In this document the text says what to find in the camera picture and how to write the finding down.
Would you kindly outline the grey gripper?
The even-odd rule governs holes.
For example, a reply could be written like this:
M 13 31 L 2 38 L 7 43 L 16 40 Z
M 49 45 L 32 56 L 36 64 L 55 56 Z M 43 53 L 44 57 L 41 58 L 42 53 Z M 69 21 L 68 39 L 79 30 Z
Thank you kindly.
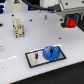
M 81 16 L 81 20 L 82 20 L 83 16 L 84 16 L 84 7 L 63 9 L 60 13 L 61 13 L 61 15 L 70 15 L 70 14 L 78 13 Z M 78 22 L 79 22 L 79 19 L 80 19 L 79 15 L 74 15 L 74 19 L 75 19 L 75 22 L 76 22 L 77 25 L 78 25 Z M 61 23 L 61 26 L 63 28 L 65 28 L 67 23 L 68 23 L 68 19 L 65 17 L 64 21 Z

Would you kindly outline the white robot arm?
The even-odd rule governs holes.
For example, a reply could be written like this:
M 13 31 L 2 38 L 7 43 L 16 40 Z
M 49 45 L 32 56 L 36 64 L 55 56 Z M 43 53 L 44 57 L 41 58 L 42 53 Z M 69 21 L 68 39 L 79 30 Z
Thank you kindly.
M 84 0 L 59 0 L 63 16 L 61 26 L 64 28 L 74 28 L 78 26 L 84 18 Z

